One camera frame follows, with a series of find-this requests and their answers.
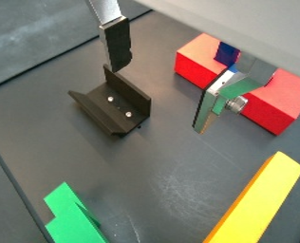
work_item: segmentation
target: silver metal plate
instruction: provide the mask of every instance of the silver metal plate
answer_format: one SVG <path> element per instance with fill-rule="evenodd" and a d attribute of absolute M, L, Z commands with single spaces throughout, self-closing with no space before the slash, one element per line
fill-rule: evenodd
<path fill-rule="evenodd" d="M 122 16 L 117 0 L 86 0 L 86 2 L 102 25 Z"/>

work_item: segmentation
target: green plastic piece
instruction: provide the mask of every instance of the green plastic piece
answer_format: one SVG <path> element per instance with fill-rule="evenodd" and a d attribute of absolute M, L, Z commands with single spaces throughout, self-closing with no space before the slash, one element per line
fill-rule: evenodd
<path fill-rule="evenodd" d="M 99 222 L 66 182 L 45 198 L 55 218 L 46 225 L 55 243 L 109 243 Z"/>
<path fill-rule="evenodd" d="M 237 83 L 222 87 L 220 90 L 220 95 L 228 100 L 234 99 L 237 96 L 244 95 L 245 93 L 253 91 L 254 89 L 263 86 L 256 80 L 250 78 L 244 78 Z"/>
<path fill-rule="evenodd" d="M 197 115 L 197 120 L 194 123 L 194 130 L 197 133 L 201 133 L 202 129 L 204 129 L 204 124 L 208 120 L 208 116 L 210 114 L 210 111 L 213 109 L 213 104 L 214 104 L 214 100 L 216 100 L 216 96 L 206 92 L 205 97 L 204 97 L 204 101 L 200 102 L 201 103 L 201 107 L 198 110 L 198 115 Z"/>
<path fill-rule="evenodd" d="M 261 83 L 254 81 L 250 78 L 244 78 L 237 83 L 233 83 L 220 90 L 220 96 L 217 98 L 217 101 L 214 103 L 213 107 L 213 113 L 220 116 L 224 108 L 226 106 L 226 102 L 232 99 L 234 99 L 237 96 L 244 95 L 245 93 L 253 91 L 254 89 L 260 88 L 263 86 Z"/>

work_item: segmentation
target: screw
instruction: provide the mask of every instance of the screw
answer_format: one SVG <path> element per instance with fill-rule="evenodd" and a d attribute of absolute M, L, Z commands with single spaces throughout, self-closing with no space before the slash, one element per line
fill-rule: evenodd
<path fill-rule="evenodd" d="M 132 112 L 132 111 L 128 111 L 128 112 L 125 113 L 125 115 L 126 115 L 128 118 L 132 118 L 132 117 L 133 117 L 133 112 Z"/>

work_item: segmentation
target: green block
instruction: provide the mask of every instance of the green block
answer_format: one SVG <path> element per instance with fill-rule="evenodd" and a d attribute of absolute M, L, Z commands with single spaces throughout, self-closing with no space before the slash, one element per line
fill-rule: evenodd
<path fill-rule="evenodd" d="M 62 214 L 62 212 L 66 212 L 67 208 L 73 206 L 73 203 L 77 203 L 89 212 L 83 201 L 79 199 L 78 195 L 75 194 L 66 182 L 63 182 L 63 184 L 51 192 L 51 194 L 49 194 L 49 196 L 45 197 L 43 200 L 54 216 L 58 216 Z M 91 212 L 89 212 L 89 216 L 93 218 L 93 220 L 97 222 L 97 225 L 99 226 L 98 220 Z"/>
<path fill-rule="evenodd" d="M 108 243 L 85 209 L 73 204 L 46 225 L 57 243 Z"/>
<path fill-rule="evenodd" d="M 55 243 L 109 243 L 99 223 L 66 182 L 45 198 L 55 218 L 46 229 Z"/>

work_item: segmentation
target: black metal bracket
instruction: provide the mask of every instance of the black metal bracket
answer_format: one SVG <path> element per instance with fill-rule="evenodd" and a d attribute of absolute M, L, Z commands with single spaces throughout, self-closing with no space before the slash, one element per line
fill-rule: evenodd
<path fill-rule="evenodd" d="M 152 98 L 105 65 L 106 82 L 86 95 L 69 91 L 102 129 L 125 136 L 150 117 Z"/>

